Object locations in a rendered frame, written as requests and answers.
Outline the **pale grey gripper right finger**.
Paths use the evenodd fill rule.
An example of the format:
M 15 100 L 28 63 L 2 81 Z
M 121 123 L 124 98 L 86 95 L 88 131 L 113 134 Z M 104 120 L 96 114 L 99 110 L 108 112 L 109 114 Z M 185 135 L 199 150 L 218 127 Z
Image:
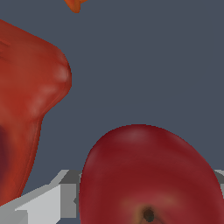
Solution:
M 217 171 L 215 171 L 214 173 L 215 173 L 216 178 L 218 179 L 218 182 L 219 183 L 224 183 L 224 176 Z

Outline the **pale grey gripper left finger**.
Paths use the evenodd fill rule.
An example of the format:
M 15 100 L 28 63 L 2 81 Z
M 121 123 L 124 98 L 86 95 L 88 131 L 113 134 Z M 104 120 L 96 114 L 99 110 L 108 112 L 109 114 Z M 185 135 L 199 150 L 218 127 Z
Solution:
M 61 170 L 48 184 L 0 206 L 0 224 L 57 224 L 79 212 L 81 171 Z

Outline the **small orange object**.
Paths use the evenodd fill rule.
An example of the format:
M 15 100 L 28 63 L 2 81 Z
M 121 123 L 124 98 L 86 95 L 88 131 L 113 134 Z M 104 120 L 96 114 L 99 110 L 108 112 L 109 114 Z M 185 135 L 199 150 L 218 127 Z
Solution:
M 64 0 L 69 9 L 74 13 L 79 13 L 81 10 L 81 4 L 87 0 Z

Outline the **dark red apple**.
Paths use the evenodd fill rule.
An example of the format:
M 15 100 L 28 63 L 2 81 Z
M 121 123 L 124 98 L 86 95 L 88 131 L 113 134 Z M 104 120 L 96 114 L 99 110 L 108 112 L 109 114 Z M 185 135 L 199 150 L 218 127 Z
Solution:
M 80 224 L 224 224 L 209 163 L 155 126 L 113 129 L 91 149 L 80 179 Z

